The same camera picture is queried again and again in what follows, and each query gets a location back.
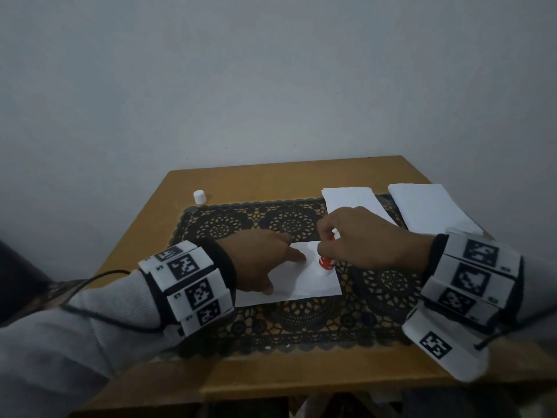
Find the black cable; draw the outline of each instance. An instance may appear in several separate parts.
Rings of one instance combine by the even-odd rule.
[[[490,344],[491,342],[493,342],[495,339],[498,339],[499,337],[502,336],[506,336],[509,333],[512,333],[514,331],[518,331],[518,330],[522,330],[525,329],[526,327],[531,326],[533,323],[539,321],[539,320],[543,320],[544,318],[554,314],[557,312],[557,305],[553,305],[552,307],[543,309],[537,313],[535,313],[532,316],[529,316],[528,318],[525,318],[522,322],[508,327],[504,330],[499,331],[498,333],[492,334],[490,337],[486,338],[485,340],[483,340],[481,343],[478,343],[476,345],[474,345],[474,347],[478,350],[481,351],[482,349],[484,349],[485,346],[487,346],[488,344]]]
[[[77,307],[74,307],[73,305],[68,304],[71,301],[71,299],[81,289],[83,289],[86,286],[89,286],[95,280],[98,280],[98,279],[100,279],[101,277],[104,277],[104,276],[108,276],[109,274],[127,274],[127,275],[129,275],[130,272],[127,271],[127,270],[111,270],[111,271],[106,271],[104,273],[97,274],[96,276],[92,277],[89,280],[84,281],[77,288],[75,288],[72,295],[69,296],[64,302],[62,302],[62,304],[60,305],[60,308],[64,311],[67,311],[67,312],[71,313],[71,314],[76,314],[78,316],[84,316],[86,318],[93,318],[95,320],[102,321],[103,323],[111,324],[111,325],[114,325],[116,327],[123,328],[125,330],[135,331],[137,333],[160,333],[165,327],[162,324],[162,321],[161,321],[161,325],[158,326],[157,328],[139,327],[139,326],[133,325],[133,324],[122,323],[121,321],[118,321],[114,318],[110,318],[109,316],[103,316],[99,313],[96,313],[96,312],[93,312],[93,311],[87,311],[87,309],[77,308]]]

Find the lace doily pattern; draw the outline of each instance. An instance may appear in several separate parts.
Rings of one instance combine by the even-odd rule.
[[[377,197],[389,215],[405,227],[388,195]],[[316,223],[326,214],[324,199],[254,202],[191,207],[185,210],[171,245],[199,237],[223,238],[249,228],[290,233],[295,242],[319,239]],[[418,301],[417,275],[392,270],[362,270],[337,265],[343,294],[236,308],[218,327],[205,328],[177,347],[181,357],[230,356],[316,347],[409,344],[401,325]]]

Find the white paper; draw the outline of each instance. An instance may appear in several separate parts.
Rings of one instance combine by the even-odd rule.
[[[364,207],[379,217],[396,224],[370,188],[323,188],[321,194],[325,199],[328,214],[340,207]]]
[[[293,248],[300,250],[306,261],[285,262],[269,273],[275,291],[271,295],[260,292],[236,291],[236,306],[271,304],[284,300],[318,298],[319,296],[342,295],[335,270],[327,271],[319,265],[319,255],[315,242],[298,242]]]
[[[412,232],[437,235],[453,227],[483,234],[481,227],[458,208],[443,185],[398,183],[389,185],[389,193]]]

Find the white wall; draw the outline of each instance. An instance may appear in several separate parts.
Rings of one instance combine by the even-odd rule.
[[[2,0],[0,239],[101,264],[167,171],[403,154],[553,256],[555,0]]]

